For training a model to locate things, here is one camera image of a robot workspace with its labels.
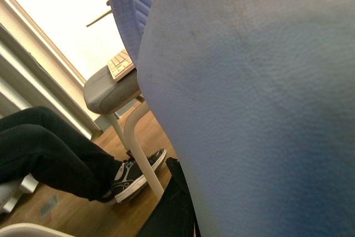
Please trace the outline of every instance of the white keyboard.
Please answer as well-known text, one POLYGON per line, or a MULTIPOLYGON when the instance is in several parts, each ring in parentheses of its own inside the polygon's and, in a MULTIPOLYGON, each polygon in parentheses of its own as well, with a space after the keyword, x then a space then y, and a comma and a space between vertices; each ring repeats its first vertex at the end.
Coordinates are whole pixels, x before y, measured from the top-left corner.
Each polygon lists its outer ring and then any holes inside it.
POLYGON ((115 82, 121 80, 127 73, 135 68, 126 49, 123 49, 120 53, 110 59, 107 66, 109 67, 110 73, 115 82))

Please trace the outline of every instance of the person's leg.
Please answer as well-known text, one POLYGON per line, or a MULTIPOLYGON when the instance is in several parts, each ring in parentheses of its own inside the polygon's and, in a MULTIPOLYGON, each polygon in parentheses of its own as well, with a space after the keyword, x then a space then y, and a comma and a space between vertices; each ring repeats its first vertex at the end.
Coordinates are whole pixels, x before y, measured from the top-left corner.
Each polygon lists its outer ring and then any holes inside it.
POLYGON ((110 183, 98 180, 65 143, 43 127, 23 124, 3 130, 0 182, 29 173, 39 182, 89 200, 100 198, 110 187, 110 183))
POLYGON ((93 172, 97 180, 110 183, 121 162, 114 160, 96 144, 45 107, 34 107, 0 119, 0 132, 22 124, 35 124, 56 135, 93 172))

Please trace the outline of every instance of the blue office chair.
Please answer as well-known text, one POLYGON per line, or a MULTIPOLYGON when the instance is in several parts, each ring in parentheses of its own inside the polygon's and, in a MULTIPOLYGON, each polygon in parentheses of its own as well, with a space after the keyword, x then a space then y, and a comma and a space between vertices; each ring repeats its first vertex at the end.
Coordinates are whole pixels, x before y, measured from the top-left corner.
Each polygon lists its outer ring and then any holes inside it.
POLYGON ((354 0, 154 0, 138 82, 202 236, 355 236, 354 0))

